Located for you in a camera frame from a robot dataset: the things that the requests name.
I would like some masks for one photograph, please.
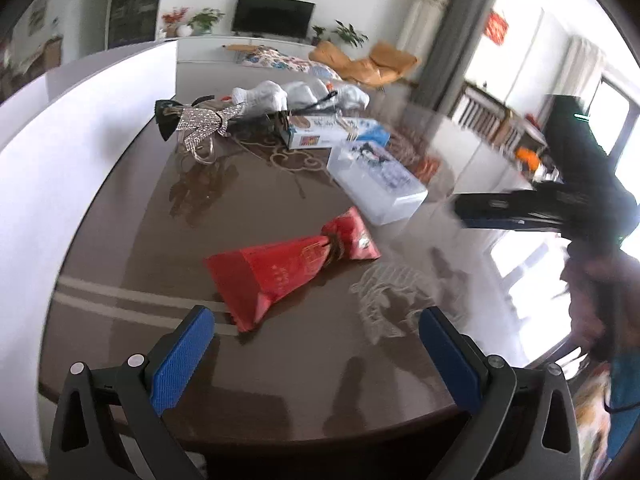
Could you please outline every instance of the red packaging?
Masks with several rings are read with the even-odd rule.
[[[205,260],[238,330],[247,332],[269,307],[334,260],[380,257],[352,207],[324,225],[322,235],[214,254]]]

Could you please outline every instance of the tv stand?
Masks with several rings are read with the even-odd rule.
[[[252,38],[237,34],[204,34],[202,36],[178,38],[172,41],[178,42],[178,62],[193,63],[237,62],[237,54],[225,48],[225,45],[229,44],[270,46],[285,56],[295,56],[302,59],[308,59],[308,54],[314,49],[308,43]]]

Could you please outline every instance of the television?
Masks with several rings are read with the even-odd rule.
[[[306,38],[315,6],[299,0],[238,0],[231,30]]]

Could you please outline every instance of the white box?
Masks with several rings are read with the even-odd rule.
[[[331,150],[327,170],[374,225],[410,218],[427,189],[375,142],[345,142]]]
[[[373,140],[386,146],[390,134],[375,119],[343,117],[335,114],[291,116],[289,124],[276,122],[277,130],[290,150],[309,148],[332,148],[349,139],[348,127],[353,140]]]

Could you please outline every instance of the chair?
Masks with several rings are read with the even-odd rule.
[[[451,120],[491,141],[508,116],[508,108],[491,95],[465,83],[449,117]]]
[[[341,78],[374,88],[397,81],[409,72],[418,58],[380,41],[371,49],[369,57],[351,60],[329,41],[321,41],[309,53],[309,59],[324,63]]]

